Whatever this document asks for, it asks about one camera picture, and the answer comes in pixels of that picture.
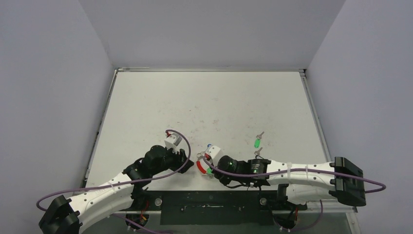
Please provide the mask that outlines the large keyring with red sleeve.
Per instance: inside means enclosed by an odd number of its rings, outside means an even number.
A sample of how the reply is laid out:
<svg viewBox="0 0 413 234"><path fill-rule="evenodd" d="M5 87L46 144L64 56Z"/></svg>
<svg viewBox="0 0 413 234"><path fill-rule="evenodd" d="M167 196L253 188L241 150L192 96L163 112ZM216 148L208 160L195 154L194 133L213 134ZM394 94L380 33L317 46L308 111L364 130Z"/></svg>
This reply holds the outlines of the large keyring with red sleeve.
<svg viewBox="0 0 413 234"><path fill-rule="evenodd" d="M206 155L205 152L199 152L197 154L197 161L196 161L197 169L199 170L201 176L212 179L212 178L214 178L214 175L208 175L207 174L207 169L209 167L205 164L204 158L207 160L207 155Z"/></svg>

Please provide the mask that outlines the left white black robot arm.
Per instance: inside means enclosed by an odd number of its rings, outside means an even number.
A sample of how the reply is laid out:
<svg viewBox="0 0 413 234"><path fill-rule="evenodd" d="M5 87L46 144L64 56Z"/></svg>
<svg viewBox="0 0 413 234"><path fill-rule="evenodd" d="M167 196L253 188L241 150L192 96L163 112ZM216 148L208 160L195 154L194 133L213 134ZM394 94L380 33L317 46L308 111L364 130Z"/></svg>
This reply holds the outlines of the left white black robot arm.
<svg viewBox="0 0 413 234"><path fill-rule="evenodd" d="M118 211L145 205L143 188L155 175L167 170L185 173L194 165L185 150L155 145L145 156L127 166L108 182L65 198L56 197L41 218L44 234L81 234L93 224Z"/></svg>

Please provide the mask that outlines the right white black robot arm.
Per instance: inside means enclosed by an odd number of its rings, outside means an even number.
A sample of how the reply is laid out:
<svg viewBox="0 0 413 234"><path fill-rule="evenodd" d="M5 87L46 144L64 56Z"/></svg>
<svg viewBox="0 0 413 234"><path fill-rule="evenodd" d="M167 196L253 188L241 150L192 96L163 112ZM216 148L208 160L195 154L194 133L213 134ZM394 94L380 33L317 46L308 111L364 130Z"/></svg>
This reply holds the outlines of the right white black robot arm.
<svg viewBox="0 0 413 234"><path fill-rule="evenodd" d="M353 207L366 205L363 171L345 157L320 164L295 164L263 158L238 161L222 156L217 165L210 167L224 185L237 181L254 187L277 186L275 202L281 209L316 200L337 200Z"/></svg>

